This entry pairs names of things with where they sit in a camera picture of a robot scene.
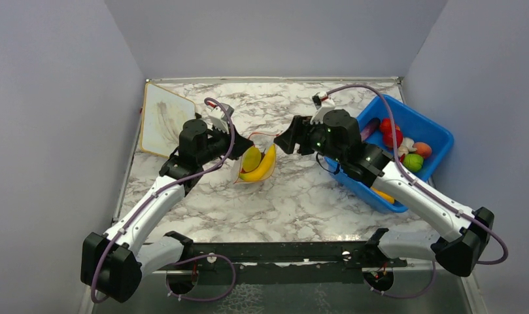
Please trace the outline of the red toy apple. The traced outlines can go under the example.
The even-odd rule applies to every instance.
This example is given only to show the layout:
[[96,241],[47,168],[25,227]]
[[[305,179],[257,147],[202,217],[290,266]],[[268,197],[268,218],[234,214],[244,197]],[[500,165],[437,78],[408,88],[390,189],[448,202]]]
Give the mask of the red toy apple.
[[385,147],[393,149],[401,146],[403,138],[403,133],[400,130],[396,130],[395,133],[387,131],[383,133],[382,141]]

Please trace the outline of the clear orange zip bag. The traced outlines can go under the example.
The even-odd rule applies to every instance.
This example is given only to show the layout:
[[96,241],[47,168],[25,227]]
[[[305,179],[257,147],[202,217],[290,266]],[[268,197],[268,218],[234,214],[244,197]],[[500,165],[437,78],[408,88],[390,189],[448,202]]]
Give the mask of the clear orange zip bag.
[[272,176],[277,163],[274,140],[278,135],[255,131],[248,136],[253,144],[235,161],[231,169],[233,184],[262,182]]

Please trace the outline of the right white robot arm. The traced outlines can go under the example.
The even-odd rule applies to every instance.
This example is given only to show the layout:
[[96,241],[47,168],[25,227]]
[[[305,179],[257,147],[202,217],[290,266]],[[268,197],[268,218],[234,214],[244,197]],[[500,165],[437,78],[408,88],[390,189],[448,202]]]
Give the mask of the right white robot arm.
[[347,111],[332,110],[319,124],[309,116],[295,116],[274,142],[287,154],[317,152],[336,161],[349,178],[394,197],[435,230],[432,235],[385,232],[364,249],[372,266],[389,258],[435,260],[452,274],[467,277],[480,263],[492,238],[494,213],[462,205],[399,169],[391,153],[361,140],[358,121]]

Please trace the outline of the yellow toy star fruit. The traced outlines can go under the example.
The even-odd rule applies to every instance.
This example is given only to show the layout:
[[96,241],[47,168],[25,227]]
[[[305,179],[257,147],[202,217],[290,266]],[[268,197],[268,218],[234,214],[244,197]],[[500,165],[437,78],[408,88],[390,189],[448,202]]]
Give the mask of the yellow toy star fruit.
[[243,160],[241,162],[241,171],[243,173],[248,173],[251,171],[254,171],[262,161],[262,153],[260,150],[253,146],[249,148],[243,157]]

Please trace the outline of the yellow toy banana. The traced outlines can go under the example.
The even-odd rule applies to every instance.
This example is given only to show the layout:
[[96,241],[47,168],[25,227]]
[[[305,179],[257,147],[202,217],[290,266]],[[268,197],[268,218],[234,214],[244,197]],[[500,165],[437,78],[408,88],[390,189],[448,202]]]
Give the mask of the yellow toy banana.
[[264,157],[262,157],[260,165],[254,171],[248,173],[240,172],[239,178],[245,182],[257,182],[267,179],[275,168],[276,157],[276,145],[271,145]]

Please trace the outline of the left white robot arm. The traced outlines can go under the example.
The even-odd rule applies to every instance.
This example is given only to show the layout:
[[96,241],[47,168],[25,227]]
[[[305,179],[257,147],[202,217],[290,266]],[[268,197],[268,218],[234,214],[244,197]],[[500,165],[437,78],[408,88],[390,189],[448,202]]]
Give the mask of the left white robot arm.
[[130,299],[144,275],[166,265],[182,269],[192,262],[185,236],[167,235],[143,244],[164,214],[181,202],[200,178],[237,160],[254,143],[233,124],[226,131],[208,128],[200,119],[183,124],[179,144],[159,170],[153,185],[134,208],[102,234],[86,236],[82,244],[80,280],[90,287],[92,302]]

